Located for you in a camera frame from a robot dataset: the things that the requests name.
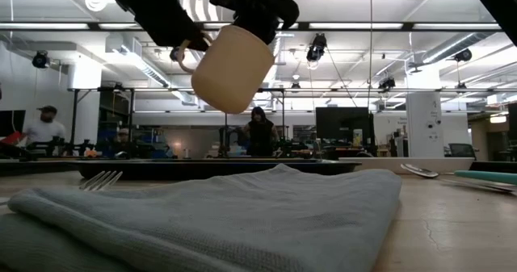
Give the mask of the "red flat object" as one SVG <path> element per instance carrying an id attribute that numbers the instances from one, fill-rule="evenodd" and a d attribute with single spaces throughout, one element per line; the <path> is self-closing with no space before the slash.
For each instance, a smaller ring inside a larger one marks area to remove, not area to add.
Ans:
<path id="1" fill-rule="evenodd" d="M 20 132 L 13 132 L 9 136 L 1 139 L 0 142 L 4 144 L 17 145 L 23 138 L 23 134 Z"/>

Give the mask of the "large black monitor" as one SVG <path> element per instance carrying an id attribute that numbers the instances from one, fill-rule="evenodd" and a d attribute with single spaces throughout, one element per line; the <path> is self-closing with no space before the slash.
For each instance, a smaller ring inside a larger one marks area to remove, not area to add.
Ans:
<path id="1" fill-rule="evenodd" d="M 354 143 L 360 134 L 359 146 L 375 144 L 373 115 L 367 107 L 317 107 L 315 115 L 319 139 Z"/>

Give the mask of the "spoon with teal handle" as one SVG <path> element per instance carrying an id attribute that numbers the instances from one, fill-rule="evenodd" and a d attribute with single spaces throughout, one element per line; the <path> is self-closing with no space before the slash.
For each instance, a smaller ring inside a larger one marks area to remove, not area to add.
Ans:
<path id="1" fill-rule="evenodd" d="M 413 174 L 417 174 L 424 178 L 437 178 L 439 173 L 428 169 L 422 169 L 414 165 L 401 164 L 404 170 L 410 171 Z M 470 170 L 457 170 L 454 175 L 462 178 L 477 179 L 488 182 L 505 183 L 513 186 L 517 186 L 517 174 L 488 172 L 488 171 L 470 171 Z"/>

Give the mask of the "black plastic tray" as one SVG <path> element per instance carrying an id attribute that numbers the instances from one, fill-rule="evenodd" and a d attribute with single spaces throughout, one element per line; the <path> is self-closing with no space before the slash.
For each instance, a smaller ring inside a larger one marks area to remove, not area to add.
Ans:
<path id="1" fill-rule="evenodd" d="M 121 172 L 123 180 L 186 181 L 214 176 L 264 171 L 286 165 L 303 173 L 336 175 L 350 173 L 361 164 L 357 161 L 323 159 L 235 157 L 213 159 L 134 159 L 77 161 L 79 173 L 87 179 L 102 171 Z"/>

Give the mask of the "person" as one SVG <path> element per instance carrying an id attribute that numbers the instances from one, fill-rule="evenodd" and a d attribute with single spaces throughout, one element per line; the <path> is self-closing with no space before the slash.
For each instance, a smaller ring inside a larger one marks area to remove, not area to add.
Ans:
<path id="1" fill-rule="evenodd" d="M 54 137 L 65 139 L 65 126 L 56 121 L 57 109 L 47 105 L 38 108 L 40 117 L 31 121 L 24 129 L 26 145 L 50 142 Z"/>
<path id="2" fill-rule="evenodd" d="M 133 154 L 133 145 L 129 139 L 129 129 L 121 128 L 112 142 L 112 152 L 117 158 L 130 158 Z"/>
<path id="3" fill-rule="evenodd" d="M 276 126 L 266 117 L 261 107 L 254 107 L 251 120 L 244 126 L 243 132 L 249 139 L 246 154 L 252 157 L 270 157 L 274 151 L 274 142 L 279 139 Z"/>

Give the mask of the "metal fork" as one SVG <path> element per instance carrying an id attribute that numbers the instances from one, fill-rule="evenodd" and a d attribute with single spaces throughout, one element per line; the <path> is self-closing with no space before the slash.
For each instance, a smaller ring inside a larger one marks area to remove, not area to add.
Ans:
<path id="1" fill-rule="evenodd" d="M 120 177 L 123 175 L 123 171 L 101 171 L 96 174 L 93 178 L 87 179 L 85 182 L 80 183 L 78 186 L 44 186 L 44 189 L 50 190 L 79 190 L 85 192 L 106 190 L 108 187 L 117 183 Z"/>

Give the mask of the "black table frame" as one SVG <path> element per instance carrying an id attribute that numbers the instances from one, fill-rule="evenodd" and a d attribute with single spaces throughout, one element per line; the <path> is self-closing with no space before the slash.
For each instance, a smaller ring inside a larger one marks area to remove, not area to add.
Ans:
<path id="1" fill-rule="evenodd" d="M 77 161 L 98 161 L 91 159 L 66 160 L 66 161 L 0 161 L 0 175 L 13 173 L 47 173 L 58 170 L 77 170 L 74 163 Z M 438 171 L 440 173 L 453 172 L 460 169 L 501 171 L 517 173 L 517 163 L 505 161 L 475 161 L 466 157 L 445 157 L 436 158 L 375 158 L 375 157 L 353 157 L 344 158 L 340 161 L 357 161 L 361 165 L 355 169 L 389 169 L 395 173 L 401 172 L 401 164 L 409 164 Z"/>

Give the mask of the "grey cloth napkin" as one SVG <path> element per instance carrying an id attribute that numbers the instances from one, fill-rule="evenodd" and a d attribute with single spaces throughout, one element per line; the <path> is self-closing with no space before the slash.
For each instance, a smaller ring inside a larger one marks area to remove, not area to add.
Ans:
<path id="1" fill-rule="evenodd" d="M 369 272 L 401 179 L 272 169 L 140 190 L 20 191 L 0 216 L 18 272 Z"/>

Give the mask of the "orange mug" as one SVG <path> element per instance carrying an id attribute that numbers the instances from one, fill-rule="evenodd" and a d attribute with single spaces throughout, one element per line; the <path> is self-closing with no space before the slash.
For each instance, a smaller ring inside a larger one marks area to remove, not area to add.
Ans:
<path id="1" fill-rule="evenodd" d="M 210 106 L 227 114 L 246 110 L 275 63 L 268 46 L 246 29 L 228 25 L 217 38 L 204 35 L 208 49 L 196 68 L 184 65 L 184 40 L 178 50 L 180 68 L 191 75 L 195 94 Z"/>

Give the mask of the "small black monitor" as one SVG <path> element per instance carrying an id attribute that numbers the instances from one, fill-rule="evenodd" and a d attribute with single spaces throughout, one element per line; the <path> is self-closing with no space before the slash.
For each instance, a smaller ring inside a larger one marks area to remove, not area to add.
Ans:
<path id="1" fill-rule="evenodd" d="M 23 130 L 26 111 L 0 111 L 0 137 Z"/>

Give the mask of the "white square column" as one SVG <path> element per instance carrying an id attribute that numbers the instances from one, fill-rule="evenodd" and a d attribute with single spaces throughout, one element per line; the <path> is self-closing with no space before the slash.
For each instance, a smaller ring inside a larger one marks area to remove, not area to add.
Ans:
<path id="1" fill-rule="evenodd" d="M 444 157 L 439 70 L 422 67 L 406 76 L 410 157 Z"/>
<path id="2" fill-rule="evenodd" d="M 69 88 L 90 89 L 101 86 L 102 68 L 96 62 L 78 61 L 69 67 Z M 91 92 L 78 104 L 75 143 L 97 140 L 100 93 Z"/>

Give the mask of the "dark office chair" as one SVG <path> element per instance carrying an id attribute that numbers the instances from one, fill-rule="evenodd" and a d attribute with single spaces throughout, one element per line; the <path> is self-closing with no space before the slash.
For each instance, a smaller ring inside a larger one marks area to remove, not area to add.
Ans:
<path id="1" fill-rule="evenodd" d="M 476 159 L 476 151 L 471 144 L 451 143 L 448 147 L 451 157 L 467 157 Z"/>

